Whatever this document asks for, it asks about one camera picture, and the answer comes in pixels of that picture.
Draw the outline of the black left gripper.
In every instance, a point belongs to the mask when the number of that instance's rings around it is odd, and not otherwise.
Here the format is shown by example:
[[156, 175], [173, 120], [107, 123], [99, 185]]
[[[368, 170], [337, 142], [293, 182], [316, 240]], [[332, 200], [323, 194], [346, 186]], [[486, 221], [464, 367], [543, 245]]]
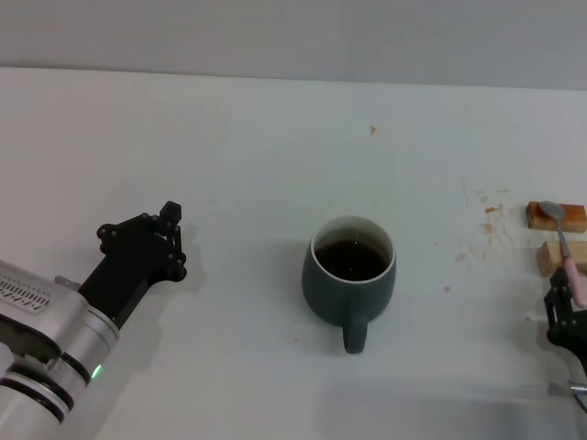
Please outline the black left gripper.
[[117, 225], [98, 228], [102, 261], [79, 293], [117, 328], [123, 327], [146, 294], [153, 278], [172, 281], [187, 275], [183, 252], [182, 207], [168, 201], [158, 214], [143, 213]]

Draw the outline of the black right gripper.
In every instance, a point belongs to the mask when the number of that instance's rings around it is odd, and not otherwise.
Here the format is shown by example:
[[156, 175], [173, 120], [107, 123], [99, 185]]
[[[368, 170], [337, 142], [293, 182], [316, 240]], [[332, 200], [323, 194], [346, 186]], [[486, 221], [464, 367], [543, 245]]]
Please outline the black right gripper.
[[570, 284], [564, 268], [558, 268], [549, 279], [544, 297], [549, 329], [548, 341], [570, 351], [586, 366], [586, 311], [573, 312]]

